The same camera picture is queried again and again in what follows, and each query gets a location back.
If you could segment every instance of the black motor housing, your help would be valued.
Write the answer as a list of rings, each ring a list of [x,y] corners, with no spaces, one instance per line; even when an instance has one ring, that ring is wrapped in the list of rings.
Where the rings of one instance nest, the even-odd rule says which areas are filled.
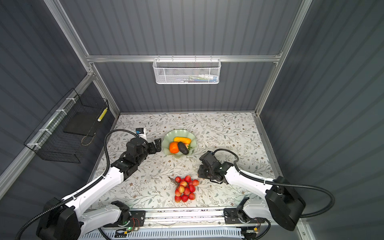
[[[289,183],[280,176],[274,182]],[[276,223],[293,231],[306,205],[299,193],[293,187],[273,186],[266,191],[265,199]]]

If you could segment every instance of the white wire basket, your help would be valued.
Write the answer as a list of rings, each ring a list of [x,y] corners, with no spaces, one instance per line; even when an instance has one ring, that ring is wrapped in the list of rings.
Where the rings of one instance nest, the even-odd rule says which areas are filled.
[[[158,84],[217,84],[220,68],[220,59],[207,62],[153,61]]]

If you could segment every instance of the wire mesh basket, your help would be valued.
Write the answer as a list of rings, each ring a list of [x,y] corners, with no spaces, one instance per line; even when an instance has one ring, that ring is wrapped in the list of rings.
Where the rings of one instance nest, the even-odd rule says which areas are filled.
[[[220,68],[220,59],[207,62],[153,61],[158,84],[217,84]]]
[[[24,145],[43,160],[80,163],[108,110],[108,101],[76,95],[44,128]]]

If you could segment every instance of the yellow object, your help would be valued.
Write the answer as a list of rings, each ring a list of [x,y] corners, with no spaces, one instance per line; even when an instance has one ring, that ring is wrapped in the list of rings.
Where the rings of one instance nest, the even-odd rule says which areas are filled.
[[[184,144],[190,144],[191,143],[191,139],[190,138],[187,138],[187,137],[175,137],[173,139],[174,142],[182,142]]]
[[[97,119],[98,122],[101,122],[101,120],[103,119],[103,117],[105,116],[105,114],[107,113],[108,111],[108,108],[105,108],[104,111],[101,113],[101,115],[99,116],[99,118]]]

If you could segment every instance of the black wire basket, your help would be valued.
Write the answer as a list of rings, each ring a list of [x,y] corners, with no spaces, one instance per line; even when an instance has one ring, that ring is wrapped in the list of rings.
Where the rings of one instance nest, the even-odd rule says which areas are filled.
[[[77,94],[24,145],[43,160],[80,163],[108,109],[106,99]]]

